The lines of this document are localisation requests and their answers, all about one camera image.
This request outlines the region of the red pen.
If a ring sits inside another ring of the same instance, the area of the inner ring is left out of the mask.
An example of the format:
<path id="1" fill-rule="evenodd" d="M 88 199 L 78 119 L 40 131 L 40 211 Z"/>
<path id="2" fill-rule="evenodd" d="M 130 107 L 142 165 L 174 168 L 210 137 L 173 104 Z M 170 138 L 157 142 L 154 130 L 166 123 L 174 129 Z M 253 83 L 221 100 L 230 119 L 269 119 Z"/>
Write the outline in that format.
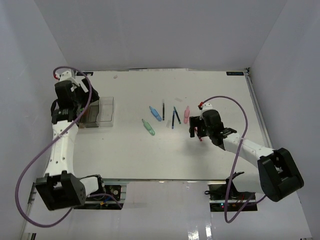
<path id="1" fill-rule="evenodd" d="M 194 128 L 194 132 L 195 132 L 195 135 L 197 136 L 197 138 L 199 139 L 199 141 L 202 142 L 203 140 L 202 140 L 202 137 L 200 137 L 198 135 L 198 128 L 197 127 Z"/>

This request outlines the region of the pink transparent highlighter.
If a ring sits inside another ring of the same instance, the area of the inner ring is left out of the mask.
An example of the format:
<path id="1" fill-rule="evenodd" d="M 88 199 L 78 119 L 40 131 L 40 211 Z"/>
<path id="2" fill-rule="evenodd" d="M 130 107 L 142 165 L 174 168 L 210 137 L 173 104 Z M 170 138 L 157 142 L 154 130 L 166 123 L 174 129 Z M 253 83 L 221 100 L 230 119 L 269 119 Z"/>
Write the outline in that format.
<path id="1" fill-rule="evenodd" d="M 184 111 L 184 117 L 183 117 L 183 123 L 187 124 L 189 121 L 189 117 L 190 117 L 190 107 L 187 106 L 185 111 Z"/>

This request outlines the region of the black pen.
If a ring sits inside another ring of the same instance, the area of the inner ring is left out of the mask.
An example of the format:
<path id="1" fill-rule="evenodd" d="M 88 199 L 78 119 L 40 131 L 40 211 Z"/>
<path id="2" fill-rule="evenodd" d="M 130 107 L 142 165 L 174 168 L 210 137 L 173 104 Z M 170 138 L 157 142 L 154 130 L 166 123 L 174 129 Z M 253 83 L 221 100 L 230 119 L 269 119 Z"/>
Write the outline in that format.
<path id="1" fill-rule="evenodd" d="M 165 100 L 162 99 L 162 120 L 165 120 Z"/>

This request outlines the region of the green transparent highlighter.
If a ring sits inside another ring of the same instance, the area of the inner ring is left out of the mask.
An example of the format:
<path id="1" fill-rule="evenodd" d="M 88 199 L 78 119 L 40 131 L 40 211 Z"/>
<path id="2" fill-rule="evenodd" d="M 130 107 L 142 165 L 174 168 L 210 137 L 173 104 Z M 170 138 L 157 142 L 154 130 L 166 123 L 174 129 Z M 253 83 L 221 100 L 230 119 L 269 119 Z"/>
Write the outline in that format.
<path id="1" fill-rule="evenodd" d="M 149 132 L 150 135 L 154 136 L 156 134 L 155 130 L 146 120 L 142 119 L 142 123 L 144 128 Z"/>

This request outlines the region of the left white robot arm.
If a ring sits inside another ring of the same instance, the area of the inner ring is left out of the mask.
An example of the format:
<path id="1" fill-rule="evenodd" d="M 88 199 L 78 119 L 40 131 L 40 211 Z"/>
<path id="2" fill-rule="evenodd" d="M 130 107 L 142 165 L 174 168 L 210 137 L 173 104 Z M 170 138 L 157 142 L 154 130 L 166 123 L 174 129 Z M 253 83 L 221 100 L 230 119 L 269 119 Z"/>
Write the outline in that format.
<path id="1" fill-rule="evenodd" d="M 53 138 L 49 162 L 43 177 L 37 178 L 35 187 L 50 211 L 83 206 L 87 196 L 99 200 L 105 196 L 106 187 L 98 175 L 77 178 L 73 158 L 76 135 L 79 130 L 78 115 L 87 103 L 98 100 L 94 90 L 92 99 L 74 80 L 61 80 L 54 85 L 56 105 L 51 107 Z"/>

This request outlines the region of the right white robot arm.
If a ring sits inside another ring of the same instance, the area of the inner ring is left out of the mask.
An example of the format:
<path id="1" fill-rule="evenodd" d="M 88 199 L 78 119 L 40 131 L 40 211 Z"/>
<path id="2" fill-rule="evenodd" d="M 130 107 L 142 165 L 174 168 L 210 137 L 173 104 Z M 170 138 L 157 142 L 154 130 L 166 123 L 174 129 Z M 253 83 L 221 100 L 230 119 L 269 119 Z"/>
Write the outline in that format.
<path id="1" fill-rule="evenodd" d="M 241 137 L 236 130 L 224 127 L 218 111 L 206 110 L 189 118 L 190 137 L 208 137 L 212 144 L 235 154 L 257 168 L 248 179 L 243 172 L 234 172 L 226 179 L 226 195 L 236 200 L 244 192 L 266 195 L 273 202 L 301 189 L 305 183 L 291 155 L 285 149 L 272 149 Z"/>

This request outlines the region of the green pen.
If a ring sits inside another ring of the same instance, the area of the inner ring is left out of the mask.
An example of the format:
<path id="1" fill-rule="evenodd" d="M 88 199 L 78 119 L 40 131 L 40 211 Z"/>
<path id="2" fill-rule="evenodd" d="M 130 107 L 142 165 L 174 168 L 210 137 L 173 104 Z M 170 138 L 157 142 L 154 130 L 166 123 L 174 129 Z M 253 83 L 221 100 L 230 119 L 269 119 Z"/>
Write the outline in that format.
<path id="1" fill-rule="evenodd" d="M 173 109 L 174 109 L 174 113 L 175 113 L 175 115 L 176 115 L 176 117 L 177 117 L 178 123 L 181 124 L 181 119 L 180 119 L 180 117 L 179 117 L 177 108 L 176 108 L 175 106 L 173 106 Z"/>

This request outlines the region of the blue pen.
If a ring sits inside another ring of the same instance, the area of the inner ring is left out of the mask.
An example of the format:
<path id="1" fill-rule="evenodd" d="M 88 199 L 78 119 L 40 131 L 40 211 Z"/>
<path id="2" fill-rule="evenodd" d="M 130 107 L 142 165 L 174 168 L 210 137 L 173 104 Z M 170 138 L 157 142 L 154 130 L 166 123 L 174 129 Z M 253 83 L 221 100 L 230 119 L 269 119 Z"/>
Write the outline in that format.
<path id="1" fill-rule="evenodd" d="M 175 126 L 175 111 L 172 111 L 172 121 L 171 121 L 171 129 L 173 130 Z"/>

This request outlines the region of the grey transparent container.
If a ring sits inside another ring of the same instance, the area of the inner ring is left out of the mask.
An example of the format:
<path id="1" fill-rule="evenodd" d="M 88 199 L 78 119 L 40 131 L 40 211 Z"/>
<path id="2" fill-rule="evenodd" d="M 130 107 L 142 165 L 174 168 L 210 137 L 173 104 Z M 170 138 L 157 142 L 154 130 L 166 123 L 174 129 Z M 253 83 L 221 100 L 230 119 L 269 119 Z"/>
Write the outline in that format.
<path id="1" fill-rule="evenodd" d="M 98 128 L 99 127 L 99 124 L 97 121 L 98 114 L 99 114 L 99 106 L 98 105 L 89 106 L 88 109 L 85 111 L 85 113 L 80 118 L 79 128 L 80 129 Z"/>

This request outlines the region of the left blue table label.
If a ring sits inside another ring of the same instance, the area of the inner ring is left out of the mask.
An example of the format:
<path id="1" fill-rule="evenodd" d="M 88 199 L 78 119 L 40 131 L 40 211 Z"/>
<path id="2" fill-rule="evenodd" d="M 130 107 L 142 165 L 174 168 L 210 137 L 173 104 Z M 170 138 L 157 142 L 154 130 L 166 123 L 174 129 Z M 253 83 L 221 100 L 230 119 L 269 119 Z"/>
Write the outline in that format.
<path id="1" fill-rule="evenodd" d="M 93 71 L 85 71 L 83 72 L 84 75 L 86 76 L 92 76 L 94 74 Z"/>

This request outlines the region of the blue table label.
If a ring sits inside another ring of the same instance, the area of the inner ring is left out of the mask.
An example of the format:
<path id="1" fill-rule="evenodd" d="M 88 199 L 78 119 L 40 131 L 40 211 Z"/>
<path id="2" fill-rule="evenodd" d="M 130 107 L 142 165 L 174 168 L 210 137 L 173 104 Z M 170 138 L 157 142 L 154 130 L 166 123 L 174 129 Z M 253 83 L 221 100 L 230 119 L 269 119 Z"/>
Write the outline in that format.
<path id="1" fill-rule="evenodd" d="M 94 74 L 93 71 L 85 71 L 83 72 L 84 75 L 86 76 L 92 76 Z"/>
<path id="2" fill-rule="evenodd" d="M 244 73 L 242 71 L 227 71 L 227 76 L 243 76 Z"/>

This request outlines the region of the blue transparent highlighter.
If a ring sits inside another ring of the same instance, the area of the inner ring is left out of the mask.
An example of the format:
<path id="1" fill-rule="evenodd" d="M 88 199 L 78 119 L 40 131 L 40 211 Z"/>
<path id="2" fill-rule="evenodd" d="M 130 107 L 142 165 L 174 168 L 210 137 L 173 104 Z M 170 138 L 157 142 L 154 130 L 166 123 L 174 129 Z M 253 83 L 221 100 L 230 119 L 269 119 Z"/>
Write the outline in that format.
<path id="1" fill-rule="evenodd" d="M 152 106 L 149 106 L 149 109 L 150 109 L 150 112 L 151 114 L 159 121 L 161 122 L 162 121 L 162 117 L 160 116 L 160 114 L 158 113 L 158 111 L 153 108 Z"/>

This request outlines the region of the right blue table label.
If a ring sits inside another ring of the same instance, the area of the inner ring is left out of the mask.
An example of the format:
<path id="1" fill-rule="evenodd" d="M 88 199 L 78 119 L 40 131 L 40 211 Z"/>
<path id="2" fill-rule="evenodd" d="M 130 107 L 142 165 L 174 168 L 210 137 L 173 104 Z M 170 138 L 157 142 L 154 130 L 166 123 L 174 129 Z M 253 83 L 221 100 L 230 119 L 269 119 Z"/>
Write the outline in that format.
<path id="1" fill-rule="evenodd" d="M 227 71 L 227 76 L 243 76 L 244 73 L 242 71 Z"/>

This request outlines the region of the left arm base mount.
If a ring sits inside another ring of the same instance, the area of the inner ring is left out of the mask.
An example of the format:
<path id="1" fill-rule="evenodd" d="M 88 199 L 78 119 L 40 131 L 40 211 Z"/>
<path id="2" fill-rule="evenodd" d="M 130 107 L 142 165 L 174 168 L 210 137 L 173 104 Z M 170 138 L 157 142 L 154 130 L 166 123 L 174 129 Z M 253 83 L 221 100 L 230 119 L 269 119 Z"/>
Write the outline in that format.
<path id="1" fill-rule="evenodd" d="M 123 208 L 121 193 L 121 185 L 104 185 L 91 193 L 85 203 L 93 210 L 121 210 Z"/>

